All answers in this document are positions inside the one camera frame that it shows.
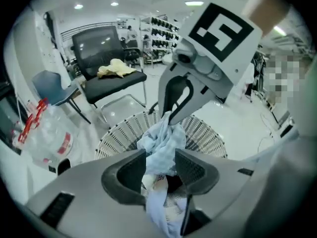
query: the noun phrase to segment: laundry basket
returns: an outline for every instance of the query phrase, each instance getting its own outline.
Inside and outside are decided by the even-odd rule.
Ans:
[[[159,120],[158,111],[154,111],[152,114],[142,112],[125,119],[102,137],[95,152],[95,159],[137,149],[137,141]],[[180,123],[186,133],[186,149],[227,158],[224,142],[209,125],[195,116],[189,116]],[[167,195],[164,204],[167,220],[176,221],[178,219],[181,213],[178,211],[175,201],[185,197],[184,186]]]

